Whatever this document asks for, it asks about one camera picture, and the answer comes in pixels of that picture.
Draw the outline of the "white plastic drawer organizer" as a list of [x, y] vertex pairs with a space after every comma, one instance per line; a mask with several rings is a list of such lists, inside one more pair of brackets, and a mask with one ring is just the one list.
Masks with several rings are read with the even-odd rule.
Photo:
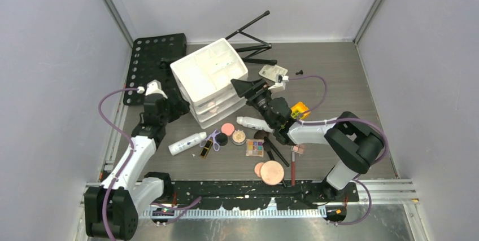
[[246, 80], [249, 71], [232, 45], [221, 38], [170, 65], [182, 97], [202, 129], [220, 122], [246, 104], [231, 79]]

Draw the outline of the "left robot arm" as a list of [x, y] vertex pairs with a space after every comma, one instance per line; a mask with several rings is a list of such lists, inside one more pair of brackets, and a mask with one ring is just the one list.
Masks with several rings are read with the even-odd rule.
[[173, 197], [171, 179], [167, 173], [151, 173], [140, 185], [136, 184], [146, 163], [157, 151], [166, 135], [167, 124], [188, 112], [188, 103], [180, 95], [155, 87], [130, 91], [144, 95], [140, 121], [128, 134], [111, 122], [102, 111], [104, 121], [128, 142], [127, 149], [108, 177], [84, 193], [85, 232], [92, 238], [131, 240], [137, 230], [139, 215], [156, 200], [168, 203]]

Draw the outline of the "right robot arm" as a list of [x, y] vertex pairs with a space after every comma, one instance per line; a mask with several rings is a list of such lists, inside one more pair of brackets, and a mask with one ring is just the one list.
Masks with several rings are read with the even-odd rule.
[[323, 179], [322, 193], [328, 201], [338, 201], [345, 187], [389, 152], [384, 132], [373, 123], [358, 118], [349, 111], [321, 121], [304, 121], [292, 117], [292, 110], [283, 97], [272, 98], [272, 87], [264, 80], [232, 79], [231, 84], [246, 104], [263, 117], [272, 134], [283, 145], [327, 144], [339, 157], [339, 162]]

